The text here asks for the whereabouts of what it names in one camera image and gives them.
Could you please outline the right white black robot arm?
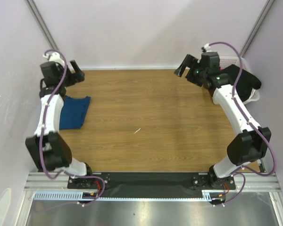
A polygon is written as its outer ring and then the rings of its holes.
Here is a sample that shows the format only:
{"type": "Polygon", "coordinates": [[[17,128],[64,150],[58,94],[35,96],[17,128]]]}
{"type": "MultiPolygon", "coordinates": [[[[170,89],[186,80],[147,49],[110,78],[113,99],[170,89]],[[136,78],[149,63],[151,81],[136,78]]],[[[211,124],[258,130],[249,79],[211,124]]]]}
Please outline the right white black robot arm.
{"type": "Polygon", "coordinates": [[[181,77],[185,70],[187,81],[204,87],[213,103],[222,107],[236,135],[227,147],[227,156],[209,168],[204,183],[221,189],[237,170],[265,157],[271,131],[252,118],[234,87],[232,73],[244,72],[243,69],[236,65],[223,69],[217,52],[203,52],[201,59],[187,54],[174,73],[181,77]]]}

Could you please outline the blue printed t shirt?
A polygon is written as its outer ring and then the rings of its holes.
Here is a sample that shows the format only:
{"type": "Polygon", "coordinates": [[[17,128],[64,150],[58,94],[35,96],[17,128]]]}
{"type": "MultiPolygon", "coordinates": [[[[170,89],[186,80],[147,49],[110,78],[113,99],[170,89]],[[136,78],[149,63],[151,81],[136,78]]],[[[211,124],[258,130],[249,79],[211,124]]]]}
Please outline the blue printed t shirt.
{"type": "Polygon", "coordinates": [[[59,129],[80,129],[85,121],[91,97],[72,98],[65,96],[60,115],[59,129]]]}

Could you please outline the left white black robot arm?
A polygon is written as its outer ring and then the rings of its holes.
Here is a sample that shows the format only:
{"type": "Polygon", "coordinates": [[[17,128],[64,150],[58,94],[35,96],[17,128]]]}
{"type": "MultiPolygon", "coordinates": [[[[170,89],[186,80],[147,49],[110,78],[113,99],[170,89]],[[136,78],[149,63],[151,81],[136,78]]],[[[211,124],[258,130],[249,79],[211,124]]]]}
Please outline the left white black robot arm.
{"type": "Polygon", "coordinates": [[[63,60],[49,60],[40,65],[43,78],[40,80],[39,98],[41,113],[33,136],[25,139],[26,148],[39,171],[50,179],[65,173],[78,178],[83,188],[94,184],[94,176],[87,163],[76,160],[69,145],[60,135],[60,118],[66,101],[67,87],[84,81],[85,74],[76,61],[70,62],[70,71],[63,60]]]}

